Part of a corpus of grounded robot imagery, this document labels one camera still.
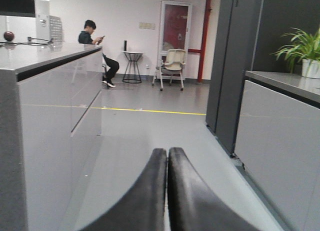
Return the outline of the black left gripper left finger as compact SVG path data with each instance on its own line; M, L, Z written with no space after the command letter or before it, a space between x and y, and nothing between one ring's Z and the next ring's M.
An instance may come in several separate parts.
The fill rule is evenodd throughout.
M167 152L155 148L135 183L107 212L83 231L163 231Z

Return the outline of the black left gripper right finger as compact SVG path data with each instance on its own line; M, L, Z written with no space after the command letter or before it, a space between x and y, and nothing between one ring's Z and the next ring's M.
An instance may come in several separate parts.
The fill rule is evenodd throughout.
M168 154L167 195L172 231L257 231L228 207L196 171L181 147Z

